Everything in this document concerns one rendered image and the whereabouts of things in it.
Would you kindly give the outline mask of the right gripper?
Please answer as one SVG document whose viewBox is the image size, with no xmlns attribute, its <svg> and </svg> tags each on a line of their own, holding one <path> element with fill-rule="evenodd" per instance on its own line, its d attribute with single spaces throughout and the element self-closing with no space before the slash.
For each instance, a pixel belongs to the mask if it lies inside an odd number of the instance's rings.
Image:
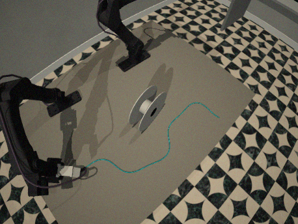
<svg viewBox="0 0 298 224">
<path fill-rule="evenodd" d="M 47 158 L 47 162 L 51 165 L 51 171 L 45 177 L 48 178 L 49 183 L 59 183 L 64 176 L 79 177 L 81 168 L 63 166 L 64 163 L 61 160 L 60 158 Z"/>
</svg>

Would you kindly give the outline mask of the grey cable reel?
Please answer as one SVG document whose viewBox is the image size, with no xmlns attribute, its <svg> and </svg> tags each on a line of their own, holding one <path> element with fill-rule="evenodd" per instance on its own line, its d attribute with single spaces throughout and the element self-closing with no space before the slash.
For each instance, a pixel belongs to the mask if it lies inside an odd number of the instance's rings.
<svg viewBox="0 0 298 224">
<path fill-rule="evenodd" d="M 165 103 L 167 93 L 162 92 L 157 97 L 156 93 L 157 87 L 155 85 L 148 87 L 135 102 L 129 114 L 128 121 L 130 124 L 135 124 L 142 118 L 139 124 L 140 132 L 149 127 Z"/>
</svg>

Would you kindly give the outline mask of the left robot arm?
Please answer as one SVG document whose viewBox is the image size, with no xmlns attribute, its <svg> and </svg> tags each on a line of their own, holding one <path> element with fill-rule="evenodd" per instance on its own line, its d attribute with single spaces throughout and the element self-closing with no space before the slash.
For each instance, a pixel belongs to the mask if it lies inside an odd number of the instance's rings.
<svg viewBox="0 0 298 224">
<path fill-rule="evenodd" d="M 123 72 L 128 71 L 150 57 L 150 54 L 147 51 L 142 50 L 144 43 L 135 35 L 133 35 L 120 19 L 119 9 L 134 1 L 136 0 L 104 0 L 103 3 L 100 4 L 100 8 L 98 10 L 99 22 L 101 22 L 103 25 L 105 24 L 122 40 L 128 43 L 126 49 L 128 50 L 129 58 L 118 64 Z"/>
</svg>

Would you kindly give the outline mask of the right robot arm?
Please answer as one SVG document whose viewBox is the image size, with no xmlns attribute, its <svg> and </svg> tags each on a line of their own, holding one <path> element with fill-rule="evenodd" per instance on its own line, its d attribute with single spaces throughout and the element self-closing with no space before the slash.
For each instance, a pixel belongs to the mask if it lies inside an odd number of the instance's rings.
<svg viewBox="0 0 298 224">
<path fill-rule="evenodd" d="M 47 106 L 49 116 L 53 117 L 80 102 L 81 97 L 78 91 L 65 96 L 65 92 L 58 88 L 48 89 L 33 85 L 27 77 L 0 84 L 0 125 L 7 143 L 12 170 L 16 175 L 21 175 L 17 160 L 31 182 L 39 186 L 48 186 L 48 178 L 45 176 L 50 173 L 51 165 L 39 159 L 37 152 L 30 145 L 21 121 L 18 100 L 53 103 Z M 49 195 L 48 188 L 39 188 L 28 183 L 29 197 L 42 195 Z"/>
</svg>

